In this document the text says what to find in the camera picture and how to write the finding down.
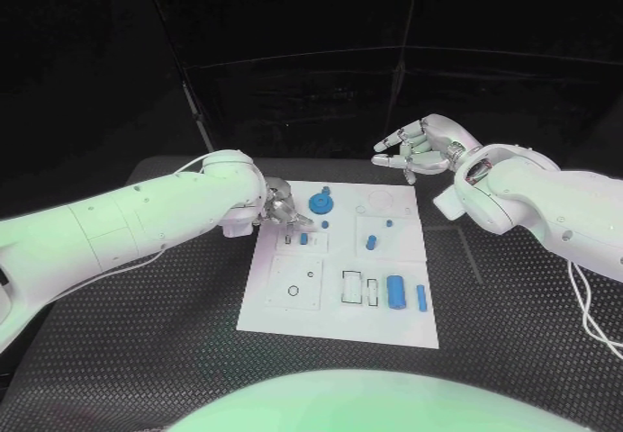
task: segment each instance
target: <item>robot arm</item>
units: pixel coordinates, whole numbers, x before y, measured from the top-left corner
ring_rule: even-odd
[[[295,213],[288,184],[249,157],[211,153],[201,173],[175,172],[50,210],[0,221],[0,352],[36,312],[80,281],[223,227],[250,234]]]
[[[376,155],[372,163],[402,168],[411,184],[412,172],[455,172],[452,186],[434,199],[448,219],[467,213],[494,234],[526,227],[553,254],[623,282],[620,180],[560,171],[530,148],[483,147],[462,127],[435,114],[392,134],[374,150],[398,142],[399,155]]]

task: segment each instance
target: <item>black textured mat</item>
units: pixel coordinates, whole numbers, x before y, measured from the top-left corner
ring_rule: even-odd
[[[186,161],[145,160],[129,182]],[[398,170],[364,160],[255,163],[291,180],[403,184]],[[266,378],[370,368],[468,383],[618,431],[623,362],[584,334],[565,261],[523,229],[498,237],[465,216],[444,219],[432,198],[449,180],[419,176],[415,186],[438,350],[236,331],[256,233],[224,238],[216,229],[57,302],[0,406],[0,430],[155,428]],[[623,286],[588,277],[592,315],[621,339]]]

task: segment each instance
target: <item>dark background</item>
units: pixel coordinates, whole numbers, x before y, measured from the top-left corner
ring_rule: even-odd
[[[1,7],[1,218],[119,187],[142,158],[206,152],[183,82],[217,149],[369,158],[390,131],[439,113],[484,144],[623,176],[620,1]],[[0,358],[5,383],[36,329]]]

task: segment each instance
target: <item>small blue piece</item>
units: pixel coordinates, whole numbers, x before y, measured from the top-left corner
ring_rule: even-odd
[[[367,243],[366,243],[366,250],[373,250],[374,246],[376,246],[376,236],[369,236]]]
[[[386,276],[386,302],[390,309],[405,309],[405,281],[402,276]]]
[[[419,312],[425,312],[425,290],[423,285],[418,285],[418,304],[419,304]]]
[[[333,209],[333,199],[328,196],[331,190],[327,186],[321,188],[321,192],[308,199],[308,210],[314,214],[327,214]]]

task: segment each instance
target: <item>robotic hand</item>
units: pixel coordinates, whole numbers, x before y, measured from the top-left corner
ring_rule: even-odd
[[[415,175],[454,171],[452,186],[434,198],[449,220],[467,213],[477,225],[503,234],[520,225],[540,245],[568,261],[623,282],[623,181],[560,171],[530,148],[481,146],[447,117],[431,114],[399,129],[373,149],[399,143],[399,155],[372,163]]]
[[[181,171],[190,163],[170,175],[0,221],[0,352],[46,304],[113,267],[158,257],[216,225],[236,237],[262,221],[312,223],[295,212],[286,182],[263,179],[242,153],[222,150],[199,160],[199,173]]]

